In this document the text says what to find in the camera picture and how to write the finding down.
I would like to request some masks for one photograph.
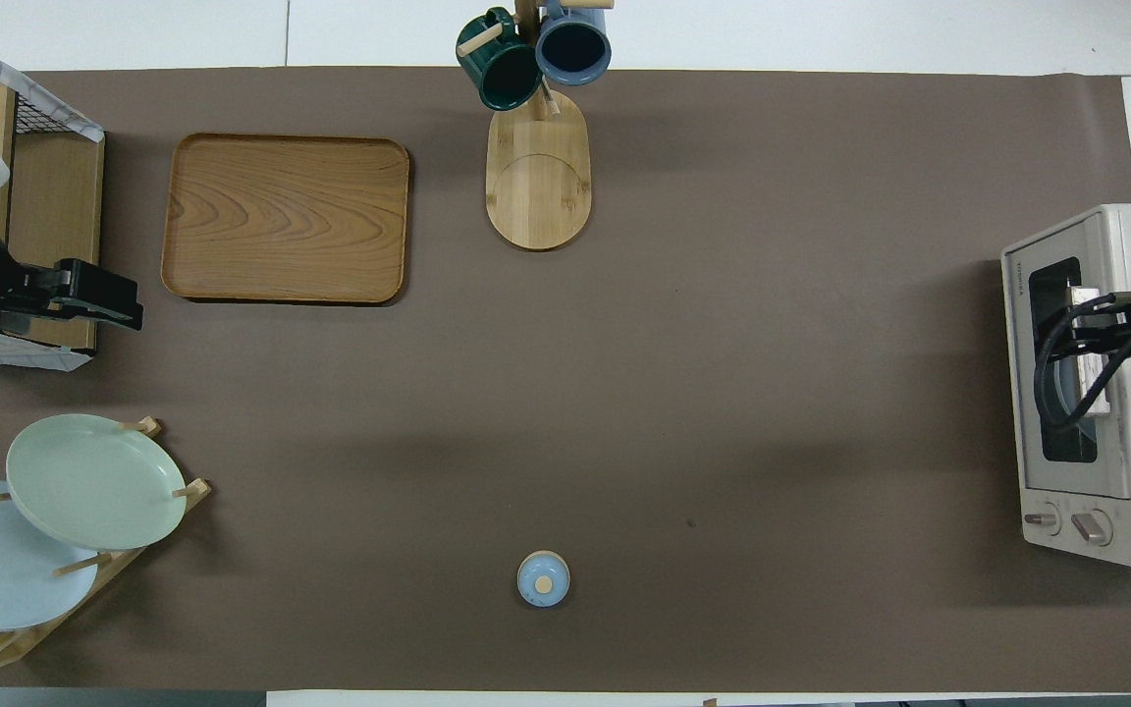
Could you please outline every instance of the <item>brown tabletop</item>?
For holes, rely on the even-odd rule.
[[[1131,569],[1020,537],[996,261],[1131,201],[1117,79],[612,71],[592,223],[525,253],[457,68],[35,77],[107,129],[145,329],[0,368],[0,478],[37,417],[153,413],[216,493],[0,686],[1131,690]],[[200,130],[404,144],[399,298],[165,291]]]

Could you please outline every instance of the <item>white tile floor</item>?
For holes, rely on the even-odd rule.
[[[458,28],[489,3],[0,0],[0,59],[23,71],[451,66]],[[616,69],[1131,77],[1131,0],[615,5],[608,28]],[[1125,79],[1125,101],[1131,136],[1131,78]]]

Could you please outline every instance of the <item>blue lid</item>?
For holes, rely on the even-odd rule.
[[[532,552],[517,568],[517,590],[532,606],[553,606],[569,592],[569,568],[560,554]]]

